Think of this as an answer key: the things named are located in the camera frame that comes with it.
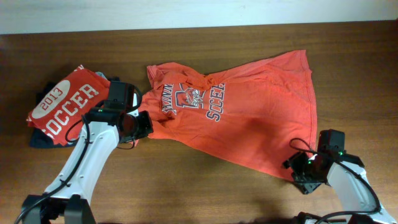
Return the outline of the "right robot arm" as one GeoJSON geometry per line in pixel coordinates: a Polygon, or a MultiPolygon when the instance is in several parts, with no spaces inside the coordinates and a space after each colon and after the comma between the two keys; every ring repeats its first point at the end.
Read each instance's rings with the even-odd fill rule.
{"type": "Polygon", "coordinates": [[[293,184],[305,195],[328,185],[343,207],[340,212],[322,217],[300,212],[292,223],[397,224],[369,184],[362,160],[346,152],[345,133],[334,129],[321,131],[315,151],[301,138],[291,139],[289,146],[297,153],[283,166],[292,169],[293,184]]]}

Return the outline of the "orange soccer t-shirt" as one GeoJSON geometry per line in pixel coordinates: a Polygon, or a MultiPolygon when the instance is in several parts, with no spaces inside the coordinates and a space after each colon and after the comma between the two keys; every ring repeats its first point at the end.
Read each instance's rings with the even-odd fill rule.
{"type": "Polygon", "coordinates": [[[317,139],[317,106],[304,50],[208,75],[170,62],[149,65],[141,110],[152,139],[171,139],[281,179],[292,170],[290,140],[317,139]]]}

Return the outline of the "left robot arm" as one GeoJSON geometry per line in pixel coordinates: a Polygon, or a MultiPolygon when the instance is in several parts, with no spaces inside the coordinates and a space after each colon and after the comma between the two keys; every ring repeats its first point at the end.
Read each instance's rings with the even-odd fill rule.
{"type": "Polygon", "coordinates": [[[106,100],[81,117],[80,136],[70,157],[42,195],[28,195],[16,223],[95,223],[90,208],[93,191],[110,154],[119,144],[153,132],[147,111],[139,111],[141,91],[132,84],[111,82],[106,100]]]}

